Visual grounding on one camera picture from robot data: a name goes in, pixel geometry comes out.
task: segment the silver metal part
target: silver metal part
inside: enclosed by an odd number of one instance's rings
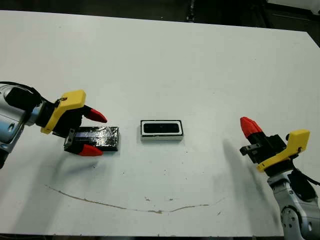
[[[281,223],[286,240],[319,240],[320,209],[318,196],[310,201],[300,199],[290,186],[286,171],[268,179],[281,211]]]
[[[12,88],[22,88],[20,86],[0,84],[0,149],[11,153],[18,141],[24,125],[33,125],[41,111],[43,104],[35,107],[29,119],[24,122],[26,111],[11,106],[6,102],[7,96]]]

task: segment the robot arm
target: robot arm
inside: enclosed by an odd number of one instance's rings
[[[274,197],[280,208],[281,224],[286,240],[320,239],[320,209],[318,196],[310,182],[319,185],[293,164],[308,143],[308,130],[292,131],[287,145],[279,135],[266,136],[257,123],[247,117],[240,119],[241,128],[251,145],[240,149],[248,154],[257,169],[268,176]]]
[[[66,138],[70,129],[81,125],[82,116],[106,123],[98,111],[85,105],[83,90],[67,92],[52,103],[43,98],[34,88],[15,83],[0,82],[0,169],[17,143],[24,126],[36,124],[45,134],[53,133]],[[102,155],[102,151],[87,144],[68,145],[67,152],[82,156]]]

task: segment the black cable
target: black cable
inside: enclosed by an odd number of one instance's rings
[[[41,94],[33,87],[21,84],[21,83],[17,83],[17,82],[13,82],[13,81],[0,81],[0,84],[8,84],[8,85],[13,85],[13,86],[19,86],[22,87],[24,89],[27,89],[28,91],[30,91],[32,94],[36,95],[39,98],[39,101],[47,101],[43,96],[41,96]]]
[[[308,177],[307,175],[305,175],[304,173],[302,173],[299,169],[297,169],[294,165],[294,161],[293,159],[291,160],[292,162],[292,167],[293,167],[293,171],[297,172],[298,174],[300,174],[301,176],[303,176],[305,179],[307,179],[310,183],[314,184],[314,185],[318,185],[320,186],[320,182]]]

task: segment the red fingertip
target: red fingertip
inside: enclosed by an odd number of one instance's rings
[[[95,146],[91,146],[88,144],[84,144],[82,151],[78,153],[78,155],[85,156],[85,157],[101,156],[102,154],[103,154],[103,151],[96,148]]]
[[[91,119],[96,122],[106,123],[106,117],[99,111],[91,108],[90,112],[85,116],[88,119]]]
[[[262,132],[262,129],[259,127],[259,125],[246,116],[240,118],[240,124],[242,132],[246,138],[251,134]]]

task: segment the white table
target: white table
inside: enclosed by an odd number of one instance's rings
[[[0,232],[281,235],[267,176],[239,152],[239,118],[283,139],[309,129],[295,162],[319,180],[319,63],[305,32],[0,11],[1,80],[51,101],[84,89],[121,135],[118,152],[86,158],[26,127],[0,170]],[[142,143],[150,119],[182,120],[184,139]]]

